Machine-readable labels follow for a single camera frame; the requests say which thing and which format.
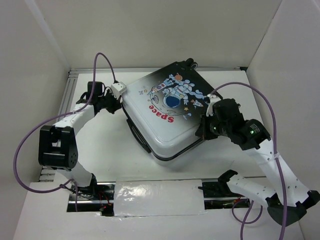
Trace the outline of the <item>grey-lined suitcase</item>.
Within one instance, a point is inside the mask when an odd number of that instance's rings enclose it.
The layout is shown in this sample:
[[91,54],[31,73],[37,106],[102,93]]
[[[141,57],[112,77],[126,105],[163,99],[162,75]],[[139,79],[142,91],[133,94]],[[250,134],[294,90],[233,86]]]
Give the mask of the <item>grey-lined suitcase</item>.
[[172,161],[202,143],[195,132],[213,87],[192,58],[173,62],[126,86],[122,109],[140,146],[157,160]]

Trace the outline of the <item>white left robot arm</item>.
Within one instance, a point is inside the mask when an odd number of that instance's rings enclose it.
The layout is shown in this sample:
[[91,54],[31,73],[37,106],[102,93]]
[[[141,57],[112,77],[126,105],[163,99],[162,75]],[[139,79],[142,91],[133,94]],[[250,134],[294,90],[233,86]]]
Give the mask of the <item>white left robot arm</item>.
[[39,164],[74,180],[88,200],[97,197],[99,187],[95,175],[78,162],[76,135],[101,110],[114,114],[121,109],[121,96],[125,91],[126,86],[122,82],[106,87],[103,82],[89,81],[87,91],[71,113],[53,125],[42,126],[39,131]]

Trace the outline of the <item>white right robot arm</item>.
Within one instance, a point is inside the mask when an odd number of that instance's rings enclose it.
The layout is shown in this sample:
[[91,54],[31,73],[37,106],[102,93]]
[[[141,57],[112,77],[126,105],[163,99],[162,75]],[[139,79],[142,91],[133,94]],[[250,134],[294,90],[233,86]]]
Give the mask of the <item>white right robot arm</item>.
[[233,98],[210,96],[206,113],[201,115],[195,134],[203,140],[228,137],[255,160],[271,187],[228,170],[218,178],[220,194],[230,196],[235,193],[253,200],[266,208],[278,224],[282,224],[283,219],[286,219],[286,226],[298,222],[309,208],[319,202],[319,192],[301,183],[282,156],[275,153],[274,141],[263,124],[256,119],[245,120],[239,107]]

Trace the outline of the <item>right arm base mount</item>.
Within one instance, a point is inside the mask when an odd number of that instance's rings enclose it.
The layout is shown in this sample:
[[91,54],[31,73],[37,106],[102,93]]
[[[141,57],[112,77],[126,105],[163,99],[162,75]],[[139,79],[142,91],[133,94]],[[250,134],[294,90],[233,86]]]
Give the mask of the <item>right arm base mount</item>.
[[203,181],[197,187],[202,191],[205,210],[248,208],[250,200],[238,193],[231,192],[219,181]]

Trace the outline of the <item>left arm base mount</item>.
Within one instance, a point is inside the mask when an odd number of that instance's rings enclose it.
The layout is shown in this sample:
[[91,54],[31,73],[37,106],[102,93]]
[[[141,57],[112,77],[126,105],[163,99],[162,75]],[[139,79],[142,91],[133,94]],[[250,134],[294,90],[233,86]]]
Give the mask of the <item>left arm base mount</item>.
[[76,187],[64,187],[69,193],[67,213],[98,213],[104,217],[114,216],[115,182],[98,182],[96,193],[85,193],[80,188],[76,194]]

